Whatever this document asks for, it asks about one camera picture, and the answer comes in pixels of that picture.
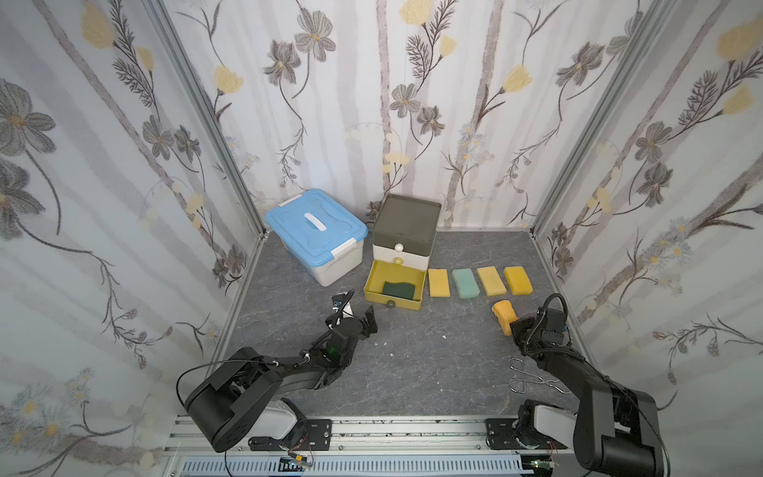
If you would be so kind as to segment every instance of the yellow drawer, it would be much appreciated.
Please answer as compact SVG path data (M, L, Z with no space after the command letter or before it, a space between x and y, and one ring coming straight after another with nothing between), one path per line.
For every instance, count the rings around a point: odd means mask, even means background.
M374 265L371 267L371 273L369 273L369 279L365 283L365 288L363 289L365 292L365 299L373 301L374 303L384 303L387 306L392 302L394 303L394 306L417 311L421 309L421 297L423 295L424 281L426 281L426 279L427 272L424 270L416 270L407 266L374 260ZM382 289L384 288L385 282L412 283L416 287L414 299L407 300L396 296L383 295Z

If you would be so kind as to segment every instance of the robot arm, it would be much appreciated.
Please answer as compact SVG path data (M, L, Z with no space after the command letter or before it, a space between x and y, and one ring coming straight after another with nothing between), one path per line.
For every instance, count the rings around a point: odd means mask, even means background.
M562 302L562 311L549 308L553 298ZM608 475L662 476L662 442L654 399L613 382L578 351L565 346L562 331L566 320L564 298L554 294L538 308L535 317L514 321L511 330L520 352L534 358L539 368L564 382L580 399L571 446L578 462L585 469ZM541 428L549 434L554 427L568 435L570 426L569 418L553 407L528 400L520 409L517 437L532 439ZM569 446L564 440L560 442Z
M300 356L272 358L241 348L185 399L183 407L215 451L228 450L246 436L276 392L319 389L342 375L358 340L378 331L373 307L365 318L344 312L352 296L350 290L334 297L329 330Z

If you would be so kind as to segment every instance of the white drawer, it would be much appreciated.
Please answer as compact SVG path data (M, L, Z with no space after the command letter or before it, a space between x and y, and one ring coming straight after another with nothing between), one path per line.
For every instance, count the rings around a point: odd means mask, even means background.
M380 247L379 245L374 245L374 260L397 263L398 265L409 266L410 268L417 270L426 270L429 266L428 256L415 255L408 252L398 252L395 249L388 249L386 247Z

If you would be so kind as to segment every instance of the yellow sponge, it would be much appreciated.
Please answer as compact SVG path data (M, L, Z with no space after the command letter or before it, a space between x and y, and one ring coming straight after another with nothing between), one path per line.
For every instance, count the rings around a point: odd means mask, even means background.
M450 287L448 286L448 270L429 269L430 273L430 296L448 297L450 296Z
M482 281L482 286L485 288L485 294L487 296L496 296L506 293L506 287L501 281L501 276L498 275L498 271L494 266L483 266L477 269L477 275Z
M506 281L509 282L509 288L514 295L529 295L533 292L533 286L527 273L522 266L508 266L504 269Z
M499 301L493 305L493 313L498 318L498 323L501 324L501 328L504 330L506 336L511 336L511 327L509 326L512 321L517 320L517 313L514 311L511 302L508 300Z

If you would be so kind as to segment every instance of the floral wallpaper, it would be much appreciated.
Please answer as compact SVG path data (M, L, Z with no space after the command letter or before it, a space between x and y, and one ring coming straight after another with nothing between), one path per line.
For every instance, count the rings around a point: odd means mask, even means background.
M261 213L389 193L529 227L649 2L165 0Z
M142 5L4 2L0 72L3 473L152 475L258 237Z
M760 472L761 127L763 7L682 2L536 231L600 367L665 407L676 475Z

